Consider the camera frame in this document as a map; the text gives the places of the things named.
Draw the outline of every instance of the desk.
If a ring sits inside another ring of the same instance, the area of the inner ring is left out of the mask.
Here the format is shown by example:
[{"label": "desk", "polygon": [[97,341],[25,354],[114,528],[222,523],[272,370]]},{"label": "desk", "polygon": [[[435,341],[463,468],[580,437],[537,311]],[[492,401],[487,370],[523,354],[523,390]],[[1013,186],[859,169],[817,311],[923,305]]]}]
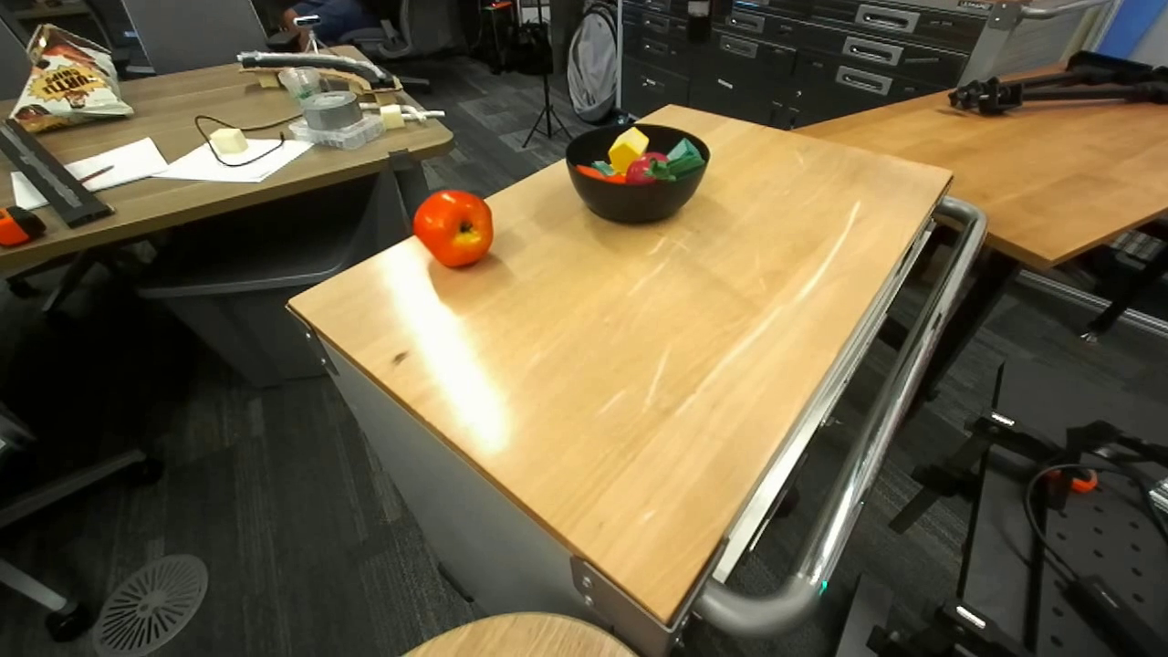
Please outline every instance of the desk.
[{"label": "desk", "polygon": [[[255,72],[240,64],[141,77],[126,79],[120,94],[133,107],[133,117],[86,122],[77,129],[46,131],[41,134],[46,152],[53,152],[59,160],[81,160],[150,134],[155,151],[174,160],[200,145],[192,112],[210,112],[234,123],[270,123],[296,112],[296,102],[283,92],[258,92]],[[435,152],[447,145],[447,137],[452,134],[446,123],[427,122],[388,131],[360,151],[310,151],[258,186],[139,179],[116,190],[101,190],[101,202],[114,208],[110,220],[70,230],[52,213],[37,213],[46,220],[46,235],[23,248],[0,248],[0,277],[25,274],[62,255],[150,236],[169,225],[214,220],[248,203],[339,186],[372,175],[390,151]],[[6,171],[6,160],[0,160],[0,186],[9,198]]]},{"label": "desk", "polygon": [[[950,108],[946,94],[826,122],[803,134],[851,143],[952,171],[952,195],[988,220],[986,243],[995,270],[952,321],[962,341],[1013,274],[1013,265],[1053,270],[1110,243],[1168,208],[1168,122],[1153,102],[1053,102],[1023,107],[1008,117]],[[1118,302],[1085,334],[1126,305]]]},{"label": "desk", "polygon": [[676,220],[603,224],[552,164],[487,198],[473,270],[402,241],[290,299],[473,601],[603,618],[646,654],[741,560],[950,186],[714,112],[649,122],[710,145]]}]

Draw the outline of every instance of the stool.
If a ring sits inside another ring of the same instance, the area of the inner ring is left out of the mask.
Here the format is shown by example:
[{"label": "stool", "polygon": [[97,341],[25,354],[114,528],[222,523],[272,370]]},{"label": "stool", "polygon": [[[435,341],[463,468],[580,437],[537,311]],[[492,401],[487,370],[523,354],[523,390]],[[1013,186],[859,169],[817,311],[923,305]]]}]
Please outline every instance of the stool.
[{"label": "stool", "polygon": [[503,612],[458,624],[410,648],[410,657],[630,657],[624,642],[596,624],[554,612]]}]

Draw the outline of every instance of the cabinet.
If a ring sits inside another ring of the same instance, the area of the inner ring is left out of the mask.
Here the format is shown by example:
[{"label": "cabinet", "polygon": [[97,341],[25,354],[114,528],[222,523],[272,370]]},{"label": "cabinet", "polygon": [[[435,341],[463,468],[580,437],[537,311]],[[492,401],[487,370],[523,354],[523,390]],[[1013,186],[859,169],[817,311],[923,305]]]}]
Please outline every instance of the cabinet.
[{"label": "cabinet", "polygon": [[629,0],[624,108],[688,102],[762,123],[952,87],[970,77],[1062,63],[1093,4],[1008,14],[960,0]]}]

